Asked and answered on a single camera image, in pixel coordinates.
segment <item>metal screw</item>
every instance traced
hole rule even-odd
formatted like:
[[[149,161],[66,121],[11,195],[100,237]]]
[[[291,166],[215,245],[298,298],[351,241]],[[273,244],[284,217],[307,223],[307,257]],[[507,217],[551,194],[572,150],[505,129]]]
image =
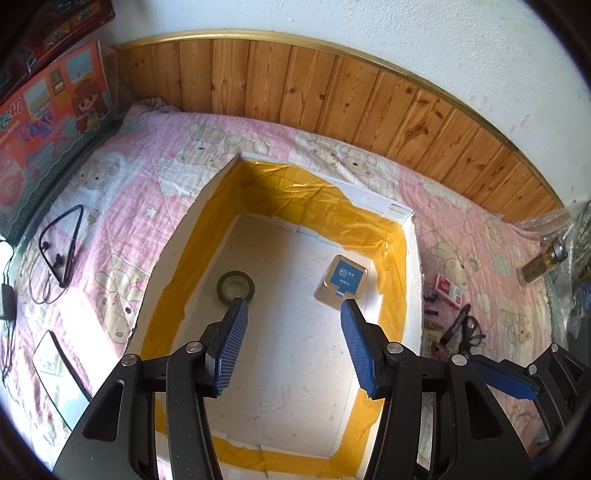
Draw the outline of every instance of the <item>metal screw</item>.
[[[463,367],[464,365],[466,365],[468,363],[468,360],[466,360],[465,356],[459,355],[457,353],[452,357],[452,362],[459,367]]]
[[[187,353],[198,353],[203,349],[201,342],[189,342],[185,347]]]
[[[121,365],[124,367],[131,367],[131,365],[135,365],[138,361],[138,356],[132,353],[128,353],[121,359]]]
[[[398,342],[390,342],[386,345],[386,350],[390,353],[402,353],[404,347]]]

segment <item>white wall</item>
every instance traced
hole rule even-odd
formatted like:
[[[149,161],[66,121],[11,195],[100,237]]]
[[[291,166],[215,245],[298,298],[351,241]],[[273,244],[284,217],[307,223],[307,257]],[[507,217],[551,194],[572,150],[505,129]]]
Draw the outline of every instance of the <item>white wall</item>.
[[[322,38],[387,59],[478,111],[565,203],[591,193],[591,95],[517,0],[114,0],[106,44],[210,28]]]

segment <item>wooden headboard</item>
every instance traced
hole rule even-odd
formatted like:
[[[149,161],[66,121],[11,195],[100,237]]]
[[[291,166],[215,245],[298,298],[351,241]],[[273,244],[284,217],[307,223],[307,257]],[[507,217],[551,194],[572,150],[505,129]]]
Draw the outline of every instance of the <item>wooden headboard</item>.
[[[385,60],[263,31],[199,31],[117,48],[138,98],[315,132],[395,160],[506,222],[563,204],[513,143],[467,105]]]

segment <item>star print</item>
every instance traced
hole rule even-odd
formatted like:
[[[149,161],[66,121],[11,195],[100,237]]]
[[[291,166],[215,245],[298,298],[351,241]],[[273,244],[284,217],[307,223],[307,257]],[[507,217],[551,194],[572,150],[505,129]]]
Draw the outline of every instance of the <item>star print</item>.
[[[158,210],[156,210],[156,208],[150,207],[150,208],[146,208],[146,213],[144,214],[144,216],[150,217],[151,219],[153,219],[157,213],[158,213]]]

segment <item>bed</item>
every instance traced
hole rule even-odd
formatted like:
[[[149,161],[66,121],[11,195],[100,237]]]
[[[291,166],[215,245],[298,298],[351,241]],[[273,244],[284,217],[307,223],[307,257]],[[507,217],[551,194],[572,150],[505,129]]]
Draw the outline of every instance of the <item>bed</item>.
[[[53,461],[69,429],[35,373],[35,346],[47,329],[53,331],[85,388],[95,393],[124,354],[136,323],[147,321],[141,306],[160,252],[203,185],[238,152],[293,163],[412,208],[424,283],[431,284],[440,273],[463,290],[486,334],[476,353],[526,365],[550,343],[543,282],[524,290],[515,275],[515,268],[538,246],[516,227],[435,181],[351,145],[283,125],[183,113],[160,99],[144,101],[129,110],[118,133],[73,173],[14,275],[18,321],[7,386],[53,450]],[[85,213],[71,285],[51,304],[37,305],[31,292],[38,298],[46,281],[37,258],[38,236],[78,203]],[[53,229],[50,241],[67,238],[71,222]],[[437,310],[438,321],[450,325],[455,311],[443,303],[437,303]],[[4,354],[5,338],[0,348]],[[530,445],[541,426],[533,404],[495,395],[524,445]],[[426,411],[430,406],[427,400]],[[427,437],[421,436],[423,460]]]

